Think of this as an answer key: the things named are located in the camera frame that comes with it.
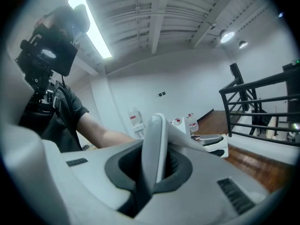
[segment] ceiling beam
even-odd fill
[[[255,0],[227,29],[236,33],[250,16],[259,10],[263,10],[268,4],[269,2],[266,0]],[[213,42],[214,47],[220,44],[219,38]]]
[[[228,4],[232,0],[219,0],[211,12],[208,14],[207,18],[204,20],[204,22],[201,24],[198,31],[195,33],[193,38],[191,39],[191,44],[194,48],[198,46],[198,44],[201,42],[201,40],[204,38],[206,33],[210,30],[210,26],[212,23],[215,23],[218,17],[221,15],[221,13],[226,9]]]
[[[167,2],[168,0],[152,0],[151,13],[162,13],[162,15],[150,17],[149,44],[151,47],[152,54],[156,53],[158,47],[158,39],[164,20],[164,13]]]
[[[78,50],[76,57],[74,59],[73,64],[76,64],[77,66],[79,66],[80,68],[82,68],[83,70],[85,70],[86,72],[88,72],[91,75],[98,75],[99,73],[97,72],[97,66],[96,64],[94,64],[89,57],[84,54],[84,52],[82,50]]]

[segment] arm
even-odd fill
[[[87,112],[79,119],[76,130],[97,148],[105,148],[134,141],[133,138],[123,133],[107,130],[96,123]]]

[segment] black railing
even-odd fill
[[[262,103],[264,102],[273,102],[273,101],[283,101],[283,100],[291,100],[291,99],[299,99],[300,94],[292,94],[288,96],[281,96],[281,97],[273,97],[273,98],[266,98],[266,99],[257,99],[256,95],[256,88],[285,82],[291,77],[294,76],[300,76],[300,68],[290,69],[289,71],[282,72],[280,74],[276,74],[261,80],[258,80],[256,82],[250,82],[250,83],[244,83],[243,79],[241,77],[239,68],[236,63],[232,64],[230,66],[231,71],[235,77],[235,79],[225,86],[223,89],[221,89],[219,92],[221,94],[225,113],[226,113],[226,119],[227,119],[227,127],[228,127],[228,135],[231,137],[232,134],[251,137],[254,139],[259,139],[263,141],[273,142],[273,143],[280,143],[280,144],[286,144],[286,145],[292,145],[292,146],[300,146],[299,142],[289,142],[289,141],[281,141],[281,140],[275,140],[275,139],[269,139],[269,138],[262,138],[258,136],[248,135],[244,133],[238,133],[235,131],[232,131],[232,127],[234,126],[242,126],[242,127],[248,127],[253,129],[266,129],[266,130],[275,130],[277,131],[284,131],[284,132],[300,132],[300,129],[294,129],[294,128],[283,128],[283,127],[268,127],[268,126],[262,126],[262,121],[266,121],[268,124],[268,121],[271,119],[272,116],[277,118],[277,124],[278,124],[278,117],[291,117],[291,116],[299,116],[300,112],[275,112],[275,113],[267,113],[262,108]],[[226,94],[231,94],[229,99],[226,98]],[[237,101],[232,102],[232,99],[239,93],[239,98]],[[236,107],[236,105],[240,105],[239,108],[236,111],[233,111],[233,109]],[[249,106],[251,106],[254,110],[252,113],[246,113],[246,111],[249,110]],[[231,122],[232,116],[252,116],[254,119],[252,120],[252,125],[249,124],[241,124],[236,122]]]

